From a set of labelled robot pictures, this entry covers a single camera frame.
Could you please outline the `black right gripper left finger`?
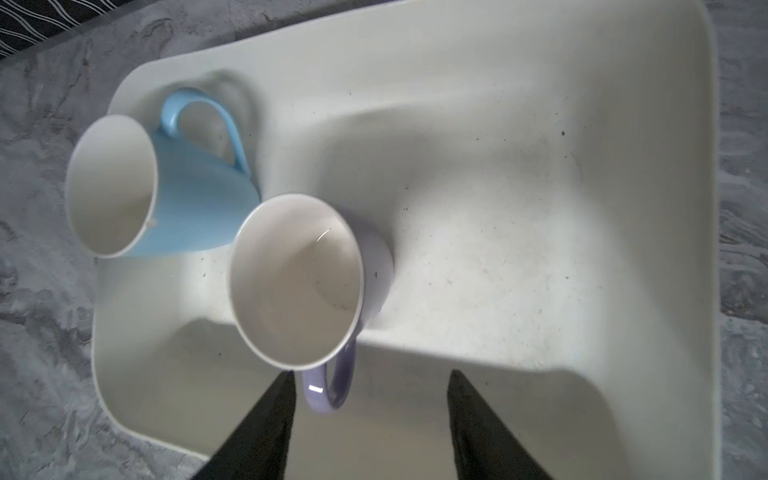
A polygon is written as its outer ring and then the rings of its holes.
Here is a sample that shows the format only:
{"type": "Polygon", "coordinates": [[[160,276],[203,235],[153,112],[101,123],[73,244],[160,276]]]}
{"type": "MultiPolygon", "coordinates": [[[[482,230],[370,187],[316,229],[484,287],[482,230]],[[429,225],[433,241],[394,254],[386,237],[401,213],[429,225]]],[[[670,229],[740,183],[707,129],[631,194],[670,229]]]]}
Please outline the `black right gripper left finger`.
{"type": "Polygon", "coordinates": [[[295,376],[285,371],[193,479],[282,479],[295,410],[295,376]]]}

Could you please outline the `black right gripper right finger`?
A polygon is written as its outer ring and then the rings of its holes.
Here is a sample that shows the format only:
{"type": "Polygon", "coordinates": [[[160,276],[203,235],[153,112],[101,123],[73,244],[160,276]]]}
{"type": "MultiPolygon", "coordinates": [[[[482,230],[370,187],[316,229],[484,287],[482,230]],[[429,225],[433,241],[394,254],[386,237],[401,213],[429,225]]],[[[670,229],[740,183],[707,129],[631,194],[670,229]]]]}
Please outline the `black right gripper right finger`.
{"type": "Polygon", "coordinates": [[[447,403],[458,478],[550,477],[458,369],[451,371],[447,403]]]}

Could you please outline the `purple ceramic mug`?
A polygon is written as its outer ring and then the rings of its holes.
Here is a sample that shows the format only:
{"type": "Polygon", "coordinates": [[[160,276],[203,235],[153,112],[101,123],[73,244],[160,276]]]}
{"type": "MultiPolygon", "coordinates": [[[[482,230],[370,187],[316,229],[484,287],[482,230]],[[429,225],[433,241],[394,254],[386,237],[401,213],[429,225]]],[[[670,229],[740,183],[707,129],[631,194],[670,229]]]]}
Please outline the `purple ceramic mug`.
{"type": "Polygon", "coordinates": [[[228,291],[251,350],[300,373],[309,407],[333,413],[350,392],[357,337],[393,280],[391,250],[371,222],[292,193],[263,202],[242,224],[228,291]]]}

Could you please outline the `light blue ceramic mug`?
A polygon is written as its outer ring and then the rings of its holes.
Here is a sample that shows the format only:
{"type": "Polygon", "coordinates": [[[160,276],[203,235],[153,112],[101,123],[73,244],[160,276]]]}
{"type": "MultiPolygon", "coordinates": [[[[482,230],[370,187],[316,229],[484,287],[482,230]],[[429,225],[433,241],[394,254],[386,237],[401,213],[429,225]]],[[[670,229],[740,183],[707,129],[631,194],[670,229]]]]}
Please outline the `light blue ceramic mug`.
{"type": "Polygon", "coordinates": [[[104,259],[229,244],[260,201],[233,116],[196,88],[166,98],[155,130],[119,114],[94,122],[76,144],[65,179],[69,227],[90,255],[104,259]],[[194,103],[221,116],[233,163],[184,140],[180,116],[194,103]]]}

